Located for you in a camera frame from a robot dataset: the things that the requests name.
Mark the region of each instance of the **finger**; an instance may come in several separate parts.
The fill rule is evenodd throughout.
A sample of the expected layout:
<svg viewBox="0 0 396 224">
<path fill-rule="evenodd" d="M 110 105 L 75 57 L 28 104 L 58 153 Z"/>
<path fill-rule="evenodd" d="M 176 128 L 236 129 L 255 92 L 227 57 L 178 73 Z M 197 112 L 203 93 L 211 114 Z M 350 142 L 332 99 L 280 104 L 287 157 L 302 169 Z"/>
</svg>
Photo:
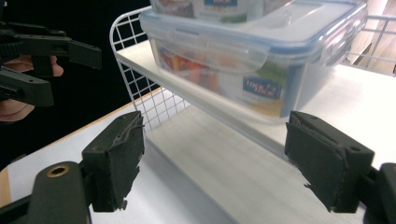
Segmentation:
<svg viewBox="0 0 396 224">
<path fill-rule="evenodd" d="M 0 101 L 0 115 L 14 114 L 22 110 L 25 106 L 26 103 L 22 103 L 15 100 Z"/>
<path fill-rule="evenodd" d="M 58 58 L 56 56 L 50 56 L 50 62 L 52 64 L 52 72 L 55 77 L 59 77 L 64 73 L 64 69 L 57 64 Z"/>
<path fill-rule="evenodd" d="M 30 64 L 33 66 L 32 56 L 30 56 L 30 55 L 21 55 L 19 58 L 8 61 L 5 64 L 9 64 L 9 63 L 26 63 L 26 64 Z"/>
<path fill-rule="evenodd" d="M 35 107 L 33 105 L 20 103 L 20 102 L 16 102 L 13 100 L 6 100 L 6 101 L 11 101 L 11 102 L 8 102 L 7 105 L 15 105 L 18 103 L 17 104 L 18 106 L 14 107 L 13 109 L 8 109 L 7 113 L 3 113 L 4 111 L 2 111 L 0 109 L 0 111 L 2 111 L 2 114 L 0 115 L 0 121 L 9 122 L 9 121 L 18 121 L 18 120 L 24 119 L 24 118 L 26 118 L 26 116 L 28 116 L 35 109 Z"/>
<path fill-rule="evenodd" d="M 7 63 L 5 67 L 18 72 L 27 72 L 33 70 L 33 65 L 28 63 Z"/>
<path fill-rule="evenodd" d="M 59 77 L 64 73 L 64 69 L 57 63 L 52 65 L 52 72 L 55 77 Z"/>
</svg>

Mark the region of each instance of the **white table surface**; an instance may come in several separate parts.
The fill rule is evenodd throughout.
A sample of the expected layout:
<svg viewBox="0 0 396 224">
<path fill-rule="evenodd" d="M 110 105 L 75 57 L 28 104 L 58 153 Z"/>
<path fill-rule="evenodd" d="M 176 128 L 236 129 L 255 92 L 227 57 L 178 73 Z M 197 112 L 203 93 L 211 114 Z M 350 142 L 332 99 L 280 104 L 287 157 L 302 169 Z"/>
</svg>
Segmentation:
<svg viewBox="0 0 396 224">
<path fill-rule="evenodd" d="M 31 194 L 35 175 L 60 161 L 81 161 L 81 151 L 117 116 L 134 111 L 132 104 L 84 127 L 7 167 L 11 201 Z M 146 144 L 140 173 L 127 197 L 125 211 L 94 213 L 92 223 L 233 223 L 163 155 Z"/>
</svg>

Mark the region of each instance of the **wire grid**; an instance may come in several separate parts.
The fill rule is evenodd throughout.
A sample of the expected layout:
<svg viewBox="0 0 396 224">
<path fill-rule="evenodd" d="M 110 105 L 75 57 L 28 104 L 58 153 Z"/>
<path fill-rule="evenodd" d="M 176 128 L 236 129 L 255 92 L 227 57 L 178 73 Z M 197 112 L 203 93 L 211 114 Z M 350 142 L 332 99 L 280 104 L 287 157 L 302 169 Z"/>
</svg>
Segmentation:
<svg viewBox="0 0 396 224">
<path fill-rule="evenodd" d="M 395 77 L 396 50 L 393 43 L 396 41 L 396 17 L 369 15 L 366 25 L 370 22 L 378 25 L 374 29 L 364 27 L 361 32 L 373 35 L 371 46 L 364 52 L 350 51 L 347 55 L 359 56 L 354 65 L 362 69 Z"/>
<path fill-rule="evenodd" d="M 115 55 L 118 50 L 148 40 L 138 17 L 141 12 L 149 9 L 151 7 L 143 7 L 122 14 L 113 22 L 110 44 Z M 117 63 L 134 108 L 142 112 L 146 131 L 152 130 L 189 105 L 181 97 L 137 73 L 122 61 L 117 59 Z"/>
</svg>

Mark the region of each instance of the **food storage box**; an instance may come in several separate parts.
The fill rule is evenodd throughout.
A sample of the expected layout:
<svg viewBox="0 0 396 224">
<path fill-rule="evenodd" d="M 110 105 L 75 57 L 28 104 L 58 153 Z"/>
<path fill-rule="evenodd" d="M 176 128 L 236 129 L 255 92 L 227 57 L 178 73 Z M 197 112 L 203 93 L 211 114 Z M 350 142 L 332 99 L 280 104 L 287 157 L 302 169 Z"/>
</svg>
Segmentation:
<svg viewBox="0 0 396 224">
<path fill-rule="evenodd" d="M 151 10 L 139 20 L 161 68 L 264 115 L 284 117 L 296 109 L 306 67 L 341 62 L 366 16 L 362 2 L 294 0 L 242 23 Z"/>
<path fill-rule="evenodd" d="M 291 0 L 150 0 L 154 12 L 203 21 L 256 20 Z"/>
</svg>

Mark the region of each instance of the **white shelf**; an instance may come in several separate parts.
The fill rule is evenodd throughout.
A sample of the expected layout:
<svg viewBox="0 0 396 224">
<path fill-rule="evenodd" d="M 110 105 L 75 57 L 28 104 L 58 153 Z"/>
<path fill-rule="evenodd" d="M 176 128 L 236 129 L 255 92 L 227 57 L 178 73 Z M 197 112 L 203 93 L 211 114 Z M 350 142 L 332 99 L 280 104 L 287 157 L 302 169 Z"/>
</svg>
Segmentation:
<svg viewBox="0 0 396 224">
<path fill-rule="evenodd" d="M 118 60 L 168 90 L 202 108 L 216 119 L 286 159 L 285 119 L 274 122 L 258 113 L 224 100 L 201 87 L 159 69 L 148 41 L 117 52 Z M 318 81 L 326 79 L 320 90 Z M 300 98 L 309 99 L 299 110 L 318 116 L 375 151 L 374 167 L 396 161 L 393 127 L 396 126 L 396 80 L 392 77 L 338 65 L 309 67 Z"/>
</svg>

